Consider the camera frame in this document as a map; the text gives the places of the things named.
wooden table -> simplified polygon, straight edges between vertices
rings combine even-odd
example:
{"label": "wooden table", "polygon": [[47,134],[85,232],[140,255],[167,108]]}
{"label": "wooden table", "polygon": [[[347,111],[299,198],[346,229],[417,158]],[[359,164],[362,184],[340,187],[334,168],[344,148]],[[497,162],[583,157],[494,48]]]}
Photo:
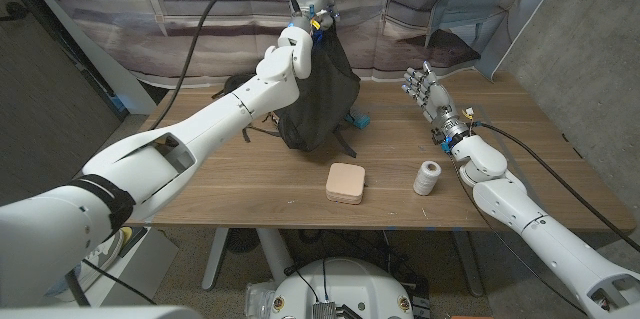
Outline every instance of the wooden table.
{"label": "wooden table", "polygon": [[[494,84],[475,71],[442,80],[458,109],[473,106],[480,120],[515,135],[553,167],[615,225],[635,227],[629,210],[611,193],[594,170],[573,150],[527,92],[507,73]],[[173,124],[211,103],[220,87],[183,90],[160,126]],[[148,128],[167,99],[149,117]],[[152,221],[156,226],[223,226],[277,228],[351,228],[418,230],[485,230],[487,226],[465,196],[449,158],[431,140],[429,123],[400,83],[362,82],[356,106],[371,124],[343,132],[358,152],[353,159],[335,138],[312,153],[290,150],[280,138],[249,130],[215,152],[186,190]],[[273,129],[271,123],[256,126]],[[578,203],[529,154],[506,138],[478,128],[485,141],[502,151],[510,170],[533,188],[543,208],[572,230],[606,227]],[[442,175],[429,196],[413,192],[420,164],[434,160]],[[366,169],[362,203],[327,200],[325,183],[334,162]]]}

cylinder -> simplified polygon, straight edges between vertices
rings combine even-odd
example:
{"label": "cylinder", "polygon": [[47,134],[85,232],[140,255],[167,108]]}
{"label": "cylinder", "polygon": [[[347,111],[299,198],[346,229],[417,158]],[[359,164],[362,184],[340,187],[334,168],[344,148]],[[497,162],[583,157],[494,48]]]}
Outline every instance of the cylinder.
{"label": "cylinder", "polygon": [[422,163],[418,170],[416,180],[413,182],[413,190],[419,195],[429,195],[438,181],[442,169],[434,161]]}

black hose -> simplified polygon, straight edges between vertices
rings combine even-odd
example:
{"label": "black hose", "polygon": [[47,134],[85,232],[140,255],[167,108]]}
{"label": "black hose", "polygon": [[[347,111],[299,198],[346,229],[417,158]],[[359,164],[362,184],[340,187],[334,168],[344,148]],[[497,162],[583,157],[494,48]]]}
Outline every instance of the black hose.
{"label": "black hose", "polygon": [[64,278],[67,281],[69,290],[71,290],[71,294],[73,294],[73,298],[76,300],[76,303],[78,303],[78,306],[90,307],[91,304],[89,304],[87,296],[84,294],[84,291],[82,291],[80,283],[78,283],[78,277],[76,276],[75,270],[71,269]]}
{"label": "black hose", "polygon": [[[189,69],[189,64],[191,63],[191,57],[193,56],[193,52],[196,48],[196,43],[198,42],[198,37],[200,36],[200,31],[202,30],[202,25],[204,24],[204,21],[207,19],[207,15],[209,15],[211,8],[217,1],[218,0],[211,0],[207,5],[207,7],[204,9],[202,16],[200,16],[200,21],[198,22],[198,26],[196,27],[196,32],[193,35],[193,40],[191,40],[191,46],[189,47],[189,51],[187,52],[187,59],[184,62],[184,66],[182,67],[182,72],[180,73],[180,78],[178,79],[178,83],[176,84],[176,89],[173,91],[173,95],[171,95],[171,99],[169,99],[169,103],[162,111],[162,114],[160,114],[158,119],[156,119],[156,121],[151,125],[149,130],[153,130],[158,127],[158,124],[160,124],[162,119],[164,119],[164,117],[169,112],[169,109],[171,109],[173,102],[176,101],[178,92],[180,91],[180,88],[182,87],[182,83],[184,82],[184,77],[187,75],[187,70]],[[291,1],[291,7],[293,8],[293,11],[300,12],[300,5],[298,4],[297,0],[289,0],[289,1]]]}
{"label": "black hose", "polygon": [[574,197],[576,197],[576,199],[578,199],[578,201],[584,205],[587,209],[589,209],[589,211],[591,213],[593,213],[593,215],[595,215],[596,217],[598,217],[598,219],[600,219],[600,221],[602,221],[606,226],[609,227],[609,229],[611,229],[614,233],[616,233],[622,240],[626,241],[627,244],[631,245],[631,247],[633,249],[635,249],[637,252],[640,253],[640,245],[638,245],[638,243],[634,242],[633,240],[631,240],[631,238],[629,238],[629,236],[627,236],[625,233],[622,232],[622,230],[620,230],[617,226],[615,226],[612,222],[610,222],[604,215],[602,215],[596,208],[594,208],[591,204],[589,204],[588,201],[586,201],[580,194],[578,194],[578,192],[576,192],[566,181],[564,181],[564,179],[562,179],[562,177],[560,177],[560,175],[558,175],[558,173],[556,173],[553,169],[551,169],[551,167],[544,161],[542,160],[542,158],[540,158],[533,150],[531,150],[531,148],[529,148],[526,144],[524,144],[523,142],[521,142],[518,138],[514,137],[513,135],[500,130],[496,127],[494,127],[493,125],[489,125],[487,123],[481,123],[481,122],[477,122],[474,124],[474,126],[481,126],[481,127],[485,127],[487,129],[493,130],[496,133],[502,134],[505,137],[513,140],[516,144],[520,145],[524,150],[526,150],[529,154],[531,154],[531,156],[538,161],[538,163],[540,163],[540,165],[542,165],[554,178],[556,178],[556,180],[562,184],[563,187],[565,187],[565,189],[567,189],[571,194],[573,194]]}

black cable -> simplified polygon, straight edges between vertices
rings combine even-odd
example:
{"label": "black cable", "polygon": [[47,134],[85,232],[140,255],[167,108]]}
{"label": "black cable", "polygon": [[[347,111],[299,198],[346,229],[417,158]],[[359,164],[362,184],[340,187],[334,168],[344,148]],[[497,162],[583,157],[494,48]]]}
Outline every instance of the black cable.
{"label": "black cable", "polygon": [[94,269],[95,271],[97,271],[98,273],[106,276],[107,278],[113,280],[114,282],[122,285],[123,287],[131,290],[132,292],[138,294],[140,297],[142,297],[144,300],[148,301],[150,304],[153,305],[157,305],[156,302],[154,302],[153,300],[151,300],[151,298],[149,298],[148,296],[144,295],[141,291],[139,291],[138,289],[132,287],[131,285],[123,282],[122,280],[114,277],[113,275],[107,273],[106,271],[100,269],[99,267],[97,267],[95,264],[93,264],[92,262],[88,261],[87,259],[82,259],[82,262],[87,264],[88,266],[90,266],[92,269]]}
{"label": "black cable", "polygon": [[[180,88],[182,87],[182,82],[184,82],[184,77],[187,75],[187,69],[189,69],[189,64],[191,63],[191,57],[193,56],[193,52],[194,52],[194,50],[196,48],[196,43],[198,42],[198,37],[200,36],[200,31],[202,30],[202,25],[204,24],[204,21],[207,19],[207,15],[209,15],[209,11],[211,11],[211,8],[213,7],[213,5],[217,1],[218,0],[211,0],[209,2],[209,4],[207,5],[207,7],[204,9],[204,12],[202,13],[202,16],[200,16],[200,21],[198,22],[198,26],[196,27],[195,34],[193,34],[193,39],[191,40],[191,46],[189,47],[189,51],[187,52],[187,59],[185,60],[184,66],[182,67],[182,72],[180,73],[180,78],[178,79],[178,83],[176,84],[176,88],[173,91],[173,94],[171,95],[171,99],[169,99],[169,103],[167,104],[167,106],[162,111],[162,114],[160,114],[158,119],[156,119],[156,121],[151,125],[149,130],[153,130],[153,129],[158,127],[158,124],[160,124],[162,119],[164,119],[164,117],[169,112],[169,109],[171,109],[171,106],[176,101],[176,97],[178,96],[178,92],[180,91]],[[298,4],[298,1],[297,0],[290,0],[290,1],[291,1],[291,7],[293,8],[293,11],[294,12],[300,12],[300,5]]]}
{"label": "black cable", "polygon": [[616,233],[622,240],[626,241],[627,244],[631,245],[631,247],[633,249],[635,249],[637,252],[640,253],[640,245],[638,245],[638,243],[634,242],[633,240],[631,240],[631,238],[629,238],[629,236],[627,236],[625,233],[622,232],[622,230],[620,230],[617,226],[615,226],[612,222],[610,222],[604,215],[600,214],[600,212],[594,208],[591,204],[589,204],[588,201],[586,201],[580,194],[578,194],[578,192],[576,192],[566,181],[564,181],[564,179],[562,179],[562,177],[560,177],[560,175],[558,175],[558,173],[556,173],[553,169],[551,169],[551,167],[544,161],[542,160],[542,158],[540,158],[533,150],[531,150],[531,148],[529,148],[526,144],[524,144],[523,142],[521,142],[520,140],[518,140],[518,138],[514,137],[513,135],[500,130],[496,127],[494,127],[493,125],[489,125],[486,123],[481,123],[481,122],[476,122],[475,126],[481,126],[481,127],[485,127],[487,129],[491,129],[499,134],[504,135],[505,137],[513,140],[516,144],[520,145],[524,150],[526,150],[529,154],[531,154],[531,156],[538,161],[538,163],[540,163],[540,165],[542,165],[551,175],[553,175],[554,178],[556,178],[556,180],[562,184],[563,187],[565,187],[565,189],[567,189],[571,194],[573,194],[574,197],[576,197],[576,199],[578,199],[578,201],[584,205],[587,209],[589,209],[589,211],[591,213],[593,213],[593,215],[595,215],[596,217],[598,217],[598,219],[600,219],[601,222],[603,222],[606,226],[609,227],[609,229],[611,229],[614,233]]}
{"label": "black cable", "polygon": [[455,159],[453,159],[453,156],[451,154],[449,154],[449,159],[451,159],[451,164],[453,164],[453,169],[456,171],[456,176],[458,177],[458,182],[460,182],[460,185],[462,186],[462,190],[464,190],[464,193],[467,195],[467,198],[469,198],[469,200],[471,201],[471,204],[473,204],[473,206],[476,208],[476,210],[478,211],[478,214],[480,214],[480,217],[482,218],[482,220],[484,220],[484,222],[487,224],[487,226],[489,226],[489,228],[491,229],[493,234],[495,234],[498,237],[498,239],[502,242],[502,244],[507,249],[509,249],[511,254],[513,254],[518,259],[518,261],[522,265],[524,265],[524,267],[527,268],[527,270],[529,270],[529,272],[531,272],[531,274],[533,274],[533,276],[535,276],[538,280],[540,280],[540,282],[542,284],[544,284],[552,292],[556,293],[556,295],[558,295],[562,300],[564,300],[569,305],[574,307],[577,311],[581,312],[584,315],[587,315],[587,313],[585,313],[584,310],[582,310],[580,307],[578,307],[573,302],[571,302],[569,299],[567,299],[564,295],[562,295],[559,291],[557,291],[554,287],[552,287],[551,284],[547,283],[544,279],[542,279],[542,277],[540,275],[538,275],[538,273],[536,273],[533,269],[531,269],[531,267],[528,266],[527,263],[525,263],[524,260],[522,260],[522,258],[520,258],[520,256],[518,254],[516,254],[516,252],[509,246],[509,244],[507,244],[507,242],[502,238],[502,236],[500,234],[498,234],[498,232],[495,230],[493,225],[491,225],[489,220],[487,220],[487,218],[484,216],[484,213],[478,207],[478,204],[476,204],[476,202],[473,200],[473,198],[471,197],[471,195],[467,191],[467,188],[465,187],[464,183],[462,182],[462,178],[460,177],[460,172],[458,171],[458,166],[456,165]]}
{"label": "black cable", "polygon": [[296,268],[296,273],[298,273],[298,276],[300,277],[300,279],[304,280],[304,282],[307,283],[307,285],[309,286],[309,288],[313,292],[313,295],[316,297],[316,303],[319,303],[320,299],[318,299],[318,294],[316,294],[316,291],[313,290],[313,287],[311,286],[311,284],[309,284],[309,282],[305,278],[302,277],[302,274],[300,274],[300,271],[298,270],[298,268]]}
{"label": "black cable", "polygon": [[[357,245],[354,241],[349,240],[345,235],[340,234],[334,230],[325,230],[324,232],[333,234],[339,238],[341,238],[345,243],[353,246],[354,248],[360,250],[363,254],[365,254],[367,257],[370,256],[370,252],[366,251],[364,249],[362,249],[362,247],[360,247],[359,245]],[[391,254],[392,256],[394,256],[396,259],[398,259],[400,261],[399,266],[404,266],[407,270],[409,270],[409,272],[411,274],[413,274],[414,276],[418,276],[418,274],[416,273],[415,270],[413,270],[413,268],[411,267],[411,265],[409,265],[406,261],[406,257],[404,255],[398,254],[396,253],[394,250],[392,250],[391,248],[385,248],[385,249],[380,249],[378,246],[376,246],[374,243],[372,243],[370,240],[368,240],[367,238],[364,238],[362,236],[358,236],[356,240],[362,240],[365,243],[367,243],[369,246],[371,246],[373,249],[375,249],[376,251],[378,251],[378,253],[380,255],[382,255],[384,258],[387,257],[388,254]]]}
{"label": "black cable", "polygon": [[71,269],[64,278],[67,281],[69,290],[71,290],[71,294],[73,294],[73,298],[76,300],[76,303],[78,303],[78,306],[90,307],[91,304],[89,304],[87,296],[84,295],[84,291],[82,291],[82,287],[80,286],[80,283],[78,283],[78,277],[76,276],[75,270]]}
{"label": "black cable", "polygon": [[322,258],[322,276],[324,278],[324,300],[329,301],[329,294],[327,294],[327,270],[324,262],[327,258]]}

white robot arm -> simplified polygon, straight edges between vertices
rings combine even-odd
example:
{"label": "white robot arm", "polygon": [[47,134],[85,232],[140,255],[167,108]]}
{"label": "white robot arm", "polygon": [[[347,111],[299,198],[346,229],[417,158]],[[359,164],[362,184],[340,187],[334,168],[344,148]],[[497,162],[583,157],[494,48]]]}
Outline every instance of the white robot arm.
{"label": "white robot arm", "polygon": [[308,29],[290,25],[256,76],[232,93],[182,122],[113,144],[65,186],[1,207],[0,307],[36,304],[127,219],[147,218],[167,205],[242,128],[292,104],[299,96],[296,77],[311,73],[312,45]]}
{"label": "white robot arm", "polygon": [[453,100],[427,62],[409,68],[405,92],[432,124],[434,142],[453,155],[473,200],[488,215],[518,233],[569,288],[591,318],[640,316],[640,275],[603,258],[542,210],[507,170],[505,157],[460,121]]}

